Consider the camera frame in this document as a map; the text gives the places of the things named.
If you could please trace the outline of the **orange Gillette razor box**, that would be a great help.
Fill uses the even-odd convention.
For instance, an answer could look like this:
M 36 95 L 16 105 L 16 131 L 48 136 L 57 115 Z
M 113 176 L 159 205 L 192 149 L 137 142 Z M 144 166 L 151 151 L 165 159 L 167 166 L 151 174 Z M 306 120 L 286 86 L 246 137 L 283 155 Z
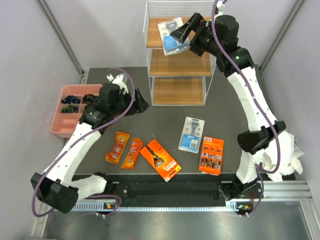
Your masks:
M 182 168 L 179 163 L 153 139 L 139 152 L 165 182 L 169 182 Z

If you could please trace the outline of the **blue razor blister pack two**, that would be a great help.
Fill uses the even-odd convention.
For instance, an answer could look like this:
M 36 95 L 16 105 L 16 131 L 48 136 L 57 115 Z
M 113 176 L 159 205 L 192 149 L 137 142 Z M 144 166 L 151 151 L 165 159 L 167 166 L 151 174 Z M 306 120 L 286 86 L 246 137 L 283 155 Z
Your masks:
M 197 154 L 200 149 L 205 121 L 186 117 L 178 145 L 178 149 Z

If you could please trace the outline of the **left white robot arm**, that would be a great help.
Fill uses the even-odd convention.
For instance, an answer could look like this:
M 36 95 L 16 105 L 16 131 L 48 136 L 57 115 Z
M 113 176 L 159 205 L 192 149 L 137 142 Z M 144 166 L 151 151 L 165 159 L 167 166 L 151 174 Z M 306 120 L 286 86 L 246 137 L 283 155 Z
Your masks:
M 31 210 L 35 217 L 45 216 L 37 213 L 36 200 L 66 214 L 80 200 L 99 196 L 106 199 L 113 194 L 113 185 L 101 173 L 80 180 L 73 180 L 73 176 L 89 149 L 110 125 L 148 108 L 138 88 L 133 85 L 132 91 L 128 91 L 126 81 L 134 82 L 123 69 L 117 76 L 107 75 L 97 102 L 84 111 L 59 155 L 42 173 L 36 172 L 31 177 Z

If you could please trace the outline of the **blue razor blister pack one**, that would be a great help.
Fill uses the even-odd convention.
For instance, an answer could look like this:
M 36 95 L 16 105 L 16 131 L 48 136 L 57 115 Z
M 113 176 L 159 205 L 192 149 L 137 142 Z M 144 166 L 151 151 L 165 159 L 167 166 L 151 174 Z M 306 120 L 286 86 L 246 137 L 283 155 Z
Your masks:
M 170 34 L 177 30 L 178 28 L 183 26 L 183 20 L 181 17 L 173 18 L 168 21 L 160 22 L 158 26 L 163 53 L 165 56 L 171 56 L 175 54 L 179 54 L 181 52 L 189 50 L 190 40 L 187 38 L 183 43 L 179 42 Z

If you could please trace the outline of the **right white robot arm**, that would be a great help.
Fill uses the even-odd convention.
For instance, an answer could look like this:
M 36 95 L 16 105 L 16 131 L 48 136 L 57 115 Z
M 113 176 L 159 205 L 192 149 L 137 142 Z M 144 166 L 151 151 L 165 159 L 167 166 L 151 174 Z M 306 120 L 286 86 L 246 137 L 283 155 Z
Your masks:
M 221 184 L 219 189 L 221 195 L 230 200 L 235 195 L 245 198 L 251 193 L 263 171 L 262 164 L 268 150 L 275 152 L 275 167 L 265 173 L 271 175 L 278 171 L 281 163 L 279 135 L 286 129 L 286 124 L 278 121 L 270 111 L 257 81 L 251 54 L 238 45 L 239 23 L 234 16 L 224 14 L 223 8 L 224 2 L 216 0 L 210 21 L 196 12 L 169 35 L 184 43 L 194 32 L 189 43 L 190 51 L 199 57 L 209 53 L 216 58 L 219 71 L 232 85 L 244 110 L 248 130 L 237 136 L 241 157 L 236 180 L 231 186 Z

